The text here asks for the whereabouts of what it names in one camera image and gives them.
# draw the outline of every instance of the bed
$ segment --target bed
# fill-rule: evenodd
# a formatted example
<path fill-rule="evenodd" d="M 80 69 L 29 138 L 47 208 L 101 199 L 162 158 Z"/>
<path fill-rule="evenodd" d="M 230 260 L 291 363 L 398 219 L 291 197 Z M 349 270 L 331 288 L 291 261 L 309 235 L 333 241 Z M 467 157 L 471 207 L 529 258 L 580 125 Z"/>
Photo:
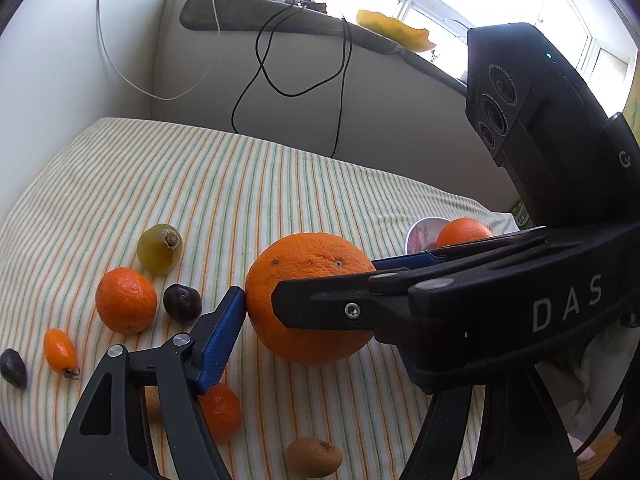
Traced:
<path fill-rule="evenodd" d="M 419 218 L 471 216 L 494 234 L 516 230 L 509 214 L 400 176 L 279 144 L 193 126 L 106 118 L 58 153 L 0 229 L 0 348 L 26 362 L 30 384 L 0 381 L 0 420 L 28 462 L 49 479 L 69 418 L 106 349 L 162 344 L 185 329 L 160 308 L 136 335 L 108 330 L 95 313 L 100 277 L 118 266 L 140 270 L 136 241 L 168 222 L 184 237 L 181 264 L 153 279 L 197 288 L 210 312 L 230 285 L 243 286 L 255 257 L 295 232 L 325 231 L 371 258 L 401 254 Z M 79 381 L 44 363 L 47 328 L 76 344 Z M 244 425 L 221 448 L 236 479 L 289 478 L 284 448 L 316 435 L 344 452 L 336 480 L 398 478 L 429 397 L 406 378 L 394 348 L 375 340 L 348 360 L 303 367 L 275 357 L 246 321 L 223 377 L 242 403 Z M 455 478 L 470 472 L 482 413 L 476 387 Z M 152 428 L 161 473 L 176 478 L 161 426 Z"/>

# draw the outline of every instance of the camera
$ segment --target camera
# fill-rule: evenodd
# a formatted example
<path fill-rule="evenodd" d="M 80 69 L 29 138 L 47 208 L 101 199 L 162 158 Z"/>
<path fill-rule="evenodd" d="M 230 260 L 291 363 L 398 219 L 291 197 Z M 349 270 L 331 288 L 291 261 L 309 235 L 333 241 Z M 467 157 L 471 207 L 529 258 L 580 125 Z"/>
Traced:
<path fill-rule="evenodd" d="M 640 212 L 640 148 L 587 83 L 529 23 L 467 33 L 466 116 L 537 225 Z"/>

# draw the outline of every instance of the camera lens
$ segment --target camera lens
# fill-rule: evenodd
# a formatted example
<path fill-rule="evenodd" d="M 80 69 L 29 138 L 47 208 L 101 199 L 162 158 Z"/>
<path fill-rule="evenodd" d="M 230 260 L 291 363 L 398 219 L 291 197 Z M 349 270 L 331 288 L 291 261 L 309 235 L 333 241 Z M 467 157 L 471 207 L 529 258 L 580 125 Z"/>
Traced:
<path fill-rule="evenodd" d="M 504 116 L 500 111 L 500 108 L 494 103 L 488 95 L 482 96 L 482 109 L 486 118 L 489 119 L 491 126 L 493 126 L 499 134 L 503 135 L 506 129 L 506 122 Z"/>
<path fill-rule="evenodd" d="M 482 135 L 482 140 L 486 142 L 492 148 L 495 147 L 494 135 L 491 133 L 489 128 L 484 123 L 478 124 L 478 130 L 480 130 L 480 135 Z"/>
<path fill-rule="evenodd" d="M 489 66 L 489 79 L 498 95 L 509 105 L 516 102 L 516 89 L 506 72 L 498 66 Z"/>

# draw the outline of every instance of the blue gripper pad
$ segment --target blue gripper pad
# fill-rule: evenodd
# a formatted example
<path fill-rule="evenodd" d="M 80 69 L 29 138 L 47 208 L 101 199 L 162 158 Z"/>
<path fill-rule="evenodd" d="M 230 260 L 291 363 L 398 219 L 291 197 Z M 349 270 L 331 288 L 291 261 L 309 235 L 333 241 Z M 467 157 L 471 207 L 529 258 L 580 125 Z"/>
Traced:
<path fill-rule="evenodd" d="M 198 395 L 220 382 L 245 315 L 244 290 L 232 286 L 215 311 L 201 316 L 191 330 L 194 343 L 187 377 Z"/>
<path fill-rule="evenodd" d="M 436 264 L 443 264 L 444 256 L 433 256 L 431 253 L 404 254 L 403 256 L 393 256 L 383 260 L 373 260 L 372 264 L 376 270 L 399 269 L 421 269 Z"/>

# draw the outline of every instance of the orange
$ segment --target orange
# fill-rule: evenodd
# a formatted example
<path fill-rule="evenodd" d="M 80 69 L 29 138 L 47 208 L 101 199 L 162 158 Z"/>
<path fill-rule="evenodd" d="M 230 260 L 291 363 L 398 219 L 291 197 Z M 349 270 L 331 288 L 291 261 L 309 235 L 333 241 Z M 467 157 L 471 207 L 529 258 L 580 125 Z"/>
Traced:
<path fill-rule="evenodd" d="M 442 228 L 436 247 L 445 247 L 447 245 L 465 244 L 467 242 L 475 242 L 491 238 L 494 234 L 489 229 L 473 218 L 458 218 L 449 222 Z"/>
<path fill-rule="evenodd" d="M 376 270 L 359 248 L 328 233 L 298 233 L 268 247 L 246 276 L 246 309 L 260 341 L 274 354 L 305 365 L 333 363 L 356 353 L 373 332 L 297 330 L 273 313 L 271 293 L 281 280 Z"/>
<path fill-rule="evenodd" d="M 216 446 L 228 444 L 242 426 L 240 401 L 229 388 L 218 383 L 200 397 L 202 414 Z"/>
<path fill-rule="evenodd" d="M 142 332 L 156 317 L 158 296 L 152 283 L 127 267 L 107 272 L 95 291 L 95 308 L 102 322 L 118 334 Z"/>

